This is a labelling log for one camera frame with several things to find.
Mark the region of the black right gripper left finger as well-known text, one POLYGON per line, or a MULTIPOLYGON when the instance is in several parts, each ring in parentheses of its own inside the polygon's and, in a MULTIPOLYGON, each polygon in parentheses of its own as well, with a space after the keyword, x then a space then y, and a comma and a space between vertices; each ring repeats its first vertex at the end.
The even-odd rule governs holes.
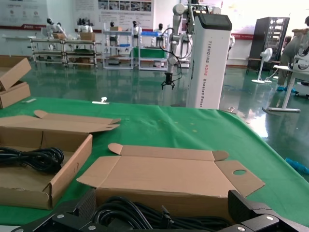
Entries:
POLYGON ((14 232, 114 232, 115 229, 95 223, 95 191, 80 199, 62 202, 49 215, 22 225, 14 232))

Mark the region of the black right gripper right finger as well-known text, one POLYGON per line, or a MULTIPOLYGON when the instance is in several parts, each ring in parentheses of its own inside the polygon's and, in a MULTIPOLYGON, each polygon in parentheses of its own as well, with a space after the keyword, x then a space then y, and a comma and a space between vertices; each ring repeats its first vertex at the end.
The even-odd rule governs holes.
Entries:
POLYGON ((228 192, 228 212, 235 232, 307 232, 308 227, 288 220, 264 203, 249 201, 235 190, 228 192))

